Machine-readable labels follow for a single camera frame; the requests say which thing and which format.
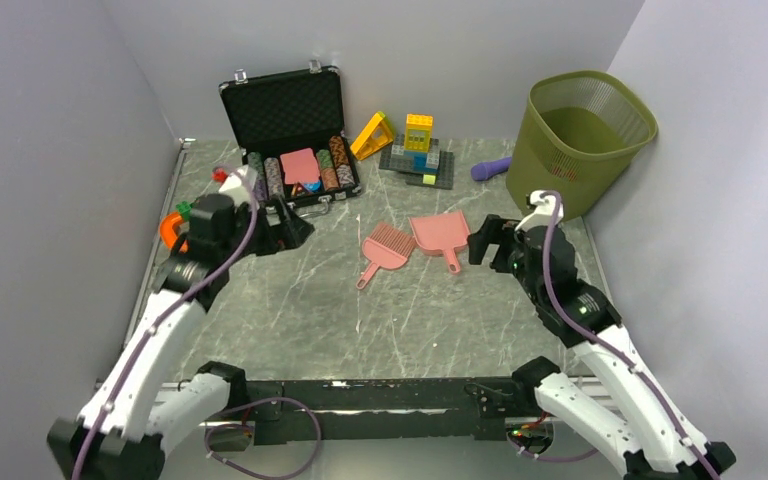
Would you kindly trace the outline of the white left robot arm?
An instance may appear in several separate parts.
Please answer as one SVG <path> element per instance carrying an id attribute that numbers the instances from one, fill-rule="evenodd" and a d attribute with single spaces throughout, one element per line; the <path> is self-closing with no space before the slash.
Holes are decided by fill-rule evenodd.
<path id="1" fill-rule="evenodd" d="M 193 202 L 185 231 L 158 268 L 142 319 L 108 377 L 47 444 L 67 479 L 157 479 L 172 450 L 209 417 L 239 417 L 252 402 L 244 369 L 209 361 L 158 404 L 165 375 L 190 333 L 249 256 L 301 247 L 314 226 L 282 199 L 260 206 L 209 194 Z"/>

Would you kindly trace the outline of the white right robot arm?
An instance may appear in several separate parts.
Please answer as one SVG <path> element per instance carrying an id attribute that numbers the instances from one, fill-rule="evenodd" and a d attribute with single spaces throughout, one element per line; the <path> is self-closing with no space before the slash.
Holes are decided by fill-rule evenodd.
<path id="1" fill-rule="evenodd" d="M 560 229 L 516 228 L 514 219 L 486 216 L 468 237 L 469 262 L 489 246 L 492 270 L 511 274 L 538 318 L 600 381 L 616 408 L 585 393 L 544 356 L 518 367 L 503 397 L 522 414 L 555 416 L 603 455 L 624 479 L 717 479 L 737 460 L 723 441 L 708 439 L 653 378 L 607 296 L 579 276 L 575 249 Z"/>

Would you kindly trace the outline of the pink dustpan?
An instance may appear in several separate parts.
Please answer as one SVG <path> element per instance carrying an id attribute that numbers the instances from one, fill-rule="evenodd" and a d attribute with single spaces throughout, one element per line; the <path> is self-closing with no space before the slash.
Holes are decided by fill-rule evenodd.
<path id="1" fill-rule="evenodd" d="M 467 248 L 470 234 L 461 210 L 411 217 L 409 224 L 418 248 L 425 255 L 442 257 L 450 274 L 461 272 L 457 254 Z"/>

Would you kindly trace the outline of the pink hand brush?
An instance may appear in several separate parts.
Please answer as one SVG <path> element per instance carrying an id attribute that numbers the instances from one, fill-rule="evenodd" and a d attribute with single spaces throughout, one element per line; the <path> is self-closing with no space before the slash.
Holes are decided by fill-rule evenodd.
<path id="1" fill-rule="evenodd" d="M 364 289 L 379 269 L 396 270 L 409 260 L 417 244 L 415 238 L 386 222 L 379 222 L 361 244 L 368 265 L 356 282 Z"/>

